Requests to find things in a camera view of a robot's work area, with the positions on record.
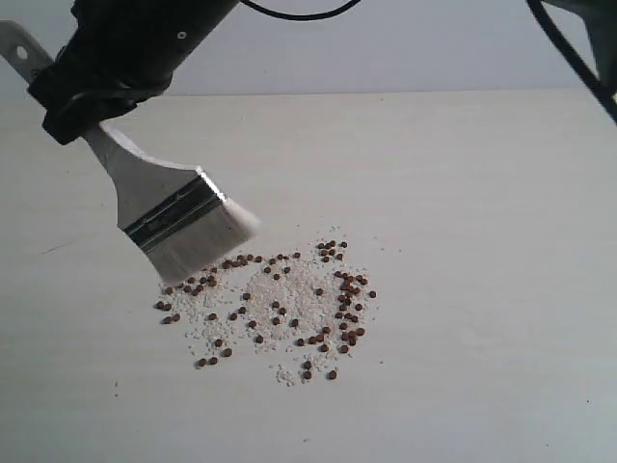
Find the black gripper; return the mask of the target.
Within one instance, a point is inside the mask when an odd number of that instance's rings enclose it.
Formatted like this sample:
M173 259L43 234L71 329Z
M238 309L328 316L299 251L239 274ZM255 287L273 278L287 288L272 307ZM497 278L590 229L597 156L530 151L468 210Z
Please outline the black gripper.
M42 128L60 145L166 91L178 68L175 42L125 42L110 50L69 42L28 86L48 109Z

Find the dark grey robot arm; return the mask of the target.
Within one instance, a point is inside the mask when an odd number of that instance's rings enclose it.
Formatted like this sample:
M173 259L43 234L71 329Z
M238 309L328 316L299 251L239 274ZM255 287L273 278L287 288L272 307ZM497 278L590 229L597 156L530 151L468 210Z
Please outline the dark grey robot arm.
M67 145L123 116L172 82L175 70L237 6L234 1L76 1L77 27L28 92L45 110L42 127ZM596 66L588 67L551 19L546 1L527 4L535 22L607 115L616 117L616 4L555 1L578 16Z

